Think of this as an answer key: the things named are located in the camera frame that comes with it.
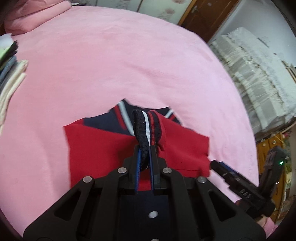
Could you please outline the navy red varsity jacket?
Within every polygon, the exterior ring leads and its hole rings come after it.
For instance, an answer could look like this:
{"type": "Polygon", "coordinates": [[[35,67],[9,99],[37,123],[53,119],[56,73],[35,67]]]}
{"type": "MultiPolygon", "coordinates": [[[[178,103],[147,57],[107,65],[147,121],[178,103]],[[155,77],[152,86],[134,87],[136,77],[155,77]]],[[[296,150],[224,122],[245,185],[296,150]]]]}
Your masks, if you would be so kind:
{"type": "Polygon", "coordinates": [[[106,176],[139,146],[138,187],[135,194],[119,196],[116,240],[165,240],[162,230],[170,228],[168,196],[152,191],[151,146],[168,167],[186,178],[210,172],[209,139],[181,126],[169,108],[139,108],[122,101],[108,113],[77,120],[64,130],[72,184],[85,176],[106,176]]]}

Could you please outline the stack of folded clothes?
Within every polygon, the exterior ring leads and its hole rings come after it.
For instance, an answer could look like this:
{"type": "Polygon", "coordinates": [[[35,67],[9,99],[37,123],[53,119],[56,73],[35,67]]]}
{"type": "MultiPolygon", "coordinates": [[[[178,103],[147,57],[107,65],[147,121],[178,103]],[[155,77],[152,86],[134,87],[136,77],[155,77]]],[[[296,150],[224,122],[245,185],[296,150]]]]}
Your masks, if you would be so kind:
{"type": "Polygon", "coordinates": [[[1,129],[4,127],[6,113],[11,97],[26,77],[28,60],[17,60],[18,42],[11,34],[1,35],[1,129]]]}

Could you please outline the wooden drawer cabinet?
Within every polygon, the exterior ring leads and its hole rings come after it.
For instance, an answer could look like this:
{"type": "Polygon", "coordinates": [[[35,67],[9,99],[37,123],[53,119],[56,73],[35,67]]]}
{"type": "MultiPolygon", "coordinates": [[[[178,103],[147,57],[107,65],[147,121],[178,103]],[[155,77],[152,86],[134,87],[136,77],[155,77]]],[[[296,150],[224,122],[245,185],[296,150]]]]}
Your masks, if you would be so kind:
{"type": "Polygon", "coordinates": [[[278,220],[285,194],[285,164],[286,152],[284,150],[284,137],[281,133],[272,134],[266,140],[260,140],[256,144],[259,172],[259,193],[269,202],[273,202],[267,210],[271,213],[273,222],[278,220]]]}

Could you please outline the grey lace-covered furniture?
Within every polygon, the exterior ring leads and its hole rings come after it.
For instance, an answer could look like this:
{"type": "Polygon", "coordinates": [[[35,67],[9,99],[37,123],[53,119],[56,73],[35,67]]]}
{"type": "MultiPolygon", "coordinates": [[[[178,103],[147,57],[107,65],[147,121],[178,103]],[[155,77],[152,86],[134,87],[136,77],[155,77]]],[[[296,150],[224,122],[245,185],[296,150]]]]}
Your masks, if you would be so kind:
{"type": "Polygon", "coordinates": [[[257,139],[295,118],[295,81],[258,37],[239,27],[209,46],[238,89],[257,139]]]}

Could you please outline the pink fleece bed blanket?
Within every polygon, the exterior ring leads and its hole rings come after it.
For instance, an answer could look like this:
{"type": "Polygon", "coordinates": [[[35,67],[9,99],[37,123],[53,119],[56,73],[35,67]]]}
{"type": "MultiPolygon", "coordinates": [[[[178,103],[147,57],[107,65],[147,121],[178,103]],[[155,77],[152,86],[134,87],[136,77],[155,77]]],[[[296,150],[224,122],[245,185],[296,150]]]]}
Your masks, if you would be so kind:
{"type": "Polygon", "coordinates": [[[169,106],[209,137],[210,159],[258,183],[244,104],[196,34],[133,11],[76,6],[16,40],[17,58],[29,65],[1,132],[1,210],[18,233],[70,187],[63,127],[122,99],[169,106]]]}

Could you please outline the dark wooden door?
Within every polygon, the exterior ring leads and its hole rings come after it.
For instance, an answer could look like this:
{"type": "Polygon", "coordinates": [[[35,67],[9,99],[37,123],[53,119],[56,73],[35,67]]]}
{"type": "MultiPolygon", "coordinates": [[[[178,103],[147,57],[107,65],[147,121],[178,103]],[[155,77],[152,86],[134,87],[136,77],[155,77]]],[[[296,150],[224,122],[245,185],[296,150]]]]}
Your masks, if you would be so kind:
{"type": "Polygon", "coordinates": [[[209,42],[238,3],[239,0],[193,1],[180,25],[209,42]]]}

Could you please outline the floral wardrobe panels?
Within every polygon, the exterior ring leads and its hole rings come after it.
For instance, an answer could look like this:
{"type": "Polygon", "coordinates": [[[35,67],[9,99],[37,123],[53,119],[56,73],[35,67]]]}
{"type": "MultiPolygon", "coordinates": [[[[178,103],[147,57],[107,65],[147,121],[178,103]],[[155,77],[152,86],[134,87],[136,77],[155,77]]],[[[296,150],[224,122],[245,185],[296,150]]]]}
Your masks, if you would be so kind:
{"type": "Polygon", "coordinates": [[[85,0],[70,1],[73,6],[100,6],[125,9],[177,24],[192,1],[189,0],[85,0]]]}

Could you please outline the folded pink quilt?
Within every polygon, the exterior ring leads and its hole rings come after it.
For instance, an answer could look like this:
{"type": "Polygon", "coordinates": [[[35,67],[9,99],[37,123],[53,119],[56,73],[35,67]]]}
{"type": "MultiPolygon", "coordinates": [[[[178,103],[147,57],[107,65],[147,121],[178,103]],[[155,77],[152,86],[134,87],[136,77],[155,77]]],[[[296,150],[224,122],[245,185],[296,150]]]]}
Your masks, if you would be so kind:
{"type": "Polygon", "coordinates": [[[6,33],[20,35],[30,32],[71,8],[69,1],[18,1],[4,17],[6,33]]]}

